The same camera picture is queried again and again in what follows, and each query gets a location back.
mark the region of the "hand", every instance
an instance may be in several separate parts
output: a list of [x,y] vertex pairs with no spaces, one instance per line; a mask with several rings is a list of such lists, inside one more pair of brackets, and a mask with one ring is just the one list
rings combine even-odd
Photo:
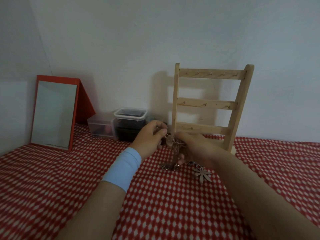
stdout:
[[175,136],[187,145],[187,154],[184,155],[181,153],[178,156],[179,165],[187,161],[195,161],[203,167],[214,169],[215,162],[218,159],[227,157],[230,154],[201,134],[177,132]]
[[161,139],[166,135],[167,129],[165,123],[153,120],[141,129],[130,147],[140,154],[143,161],[151,156],[157,148],[161,148]]

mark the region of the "mirror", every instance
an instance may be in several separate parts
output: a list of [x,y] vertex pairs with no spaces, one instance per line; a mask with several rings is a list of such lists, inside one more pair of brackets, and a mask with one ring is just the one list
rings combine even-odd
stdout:
[[31,143],[69,149],[77,85],[39,80]]

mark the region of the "wooden jewelry stand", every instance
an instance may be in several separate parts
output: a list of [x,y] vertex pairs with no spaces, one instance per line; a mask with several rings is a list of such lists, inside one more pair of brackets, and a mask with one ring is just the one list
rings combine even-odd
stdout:
[[[244,70],[215,70],[215,69],[181,69],[180,63],[176,63],[174,69],[174,89],[172,108],[172,132],[196,132],[201,134],[225,135],[224,140],[214,140],[220,147],[233,154],[236,153],[233,142],[238,129],[243,106],[246,101],[251,78],[254,72],[254,65],[248,64]],[[209,78],[209,79],[234,79],[241,80],[235,101],[219,101],[207,99],[195,99],[178,97],[179,78]],[[228,109],[232,110],[228,127],[202,125],[177,121],[177,107],[190,106],[206,109]]]

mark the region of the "red and white pattern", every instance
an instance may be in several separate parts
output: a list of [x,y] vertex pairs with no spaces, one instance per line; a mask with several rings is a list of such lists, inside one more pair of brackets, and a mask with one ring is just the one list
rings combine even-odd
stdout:
[[[76,125],[72,152],[22,146],[0,158],[0,238],[54,239],[129,144]],[[320,143],[237,137],[236,156],[320,227]],[[112,239],[247,239],[246,220],[213,172],[163,171],[163,148],[133,177]]]

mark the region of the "light blue sleeve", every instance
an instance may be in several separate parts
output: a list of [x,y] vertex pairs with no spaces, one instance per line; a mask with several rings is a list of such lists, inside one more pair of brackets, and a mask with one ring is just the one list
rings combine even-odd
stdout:
[[125,192],[141,164],[140,154],[133,148],[126,148],[110,166],[102,181],[108,181],[121,187]]

